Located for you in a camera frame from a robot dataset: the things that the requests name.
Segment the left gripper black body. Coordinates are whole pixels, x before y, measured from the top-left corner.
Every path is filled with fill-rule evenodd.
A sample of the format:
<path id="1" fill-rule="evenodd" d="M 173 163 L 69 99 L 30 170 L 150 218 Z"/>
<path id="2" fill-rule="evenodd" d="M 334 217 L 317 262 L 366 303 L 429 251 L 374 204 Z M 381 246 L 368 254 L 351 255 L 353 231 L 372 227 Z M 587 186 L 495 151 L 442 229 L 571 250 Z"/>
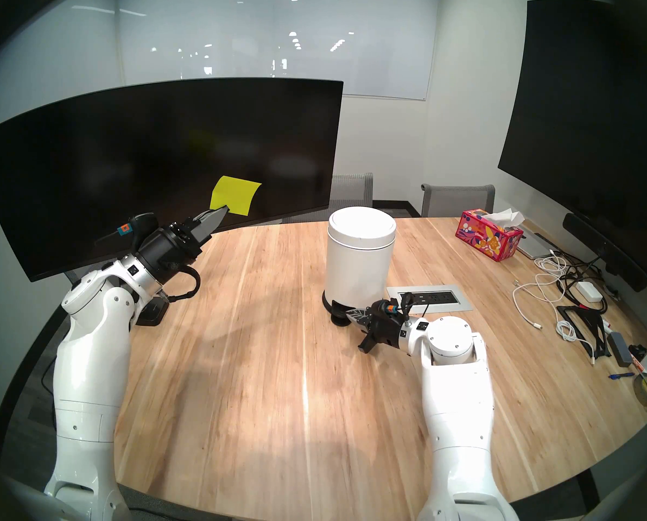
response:
<path id="1" fill-rule="evenodd" d="M 179 272 L 176 265 L 192 265 L 201 252 L 189 226 L 172 222 L 146 236 L 134 256 L 159 284 L 165 284 Z"/>

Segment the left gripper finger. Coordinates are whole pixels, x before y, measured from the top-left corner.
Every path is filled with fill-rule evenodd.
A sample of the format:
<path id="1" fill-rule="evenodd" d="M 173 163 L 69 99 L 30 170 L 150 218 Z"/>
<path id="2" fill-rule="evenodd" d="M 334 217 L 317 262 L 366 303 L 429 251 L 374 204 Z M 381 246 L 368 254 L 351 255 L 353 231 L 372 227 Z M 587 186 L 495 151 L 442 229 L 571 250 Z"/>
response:
<path id="1" fill-rule="evenodd" d="M 185 226 L 188 228 L 197 228 L 206 225 L 208 227 L 217 228 L 226 215 L 226 206 L 217 209 L 209 209 L 202 212 L 195 217 L 189 217 L 185 221 Z"/>
<path id="2" fill-rule="evenodd" d="M 222 206 L 197 215 L 196 239 L 210 239 L 211 234 L 219 227 L 228 212 L 229 207 Z"/>

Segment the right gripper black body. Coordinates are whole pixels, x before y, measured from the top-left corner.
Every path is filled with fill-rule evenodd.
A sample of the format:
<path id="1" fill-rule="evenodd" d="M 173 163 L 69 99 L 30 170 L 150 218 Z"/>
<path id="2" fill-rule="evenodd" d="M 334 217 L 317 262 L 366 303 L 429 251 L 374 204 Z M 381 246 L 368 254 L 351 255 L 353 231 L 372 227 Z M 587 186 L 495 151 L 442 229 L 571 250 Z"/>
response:
<path id="1" fill-rule="evenodd" d="M 367 334 L 374 334 L 379 344 L 399 349 L 401 332 L 408 328 L 410 304 L 373 303 L 372 321 Z"/>

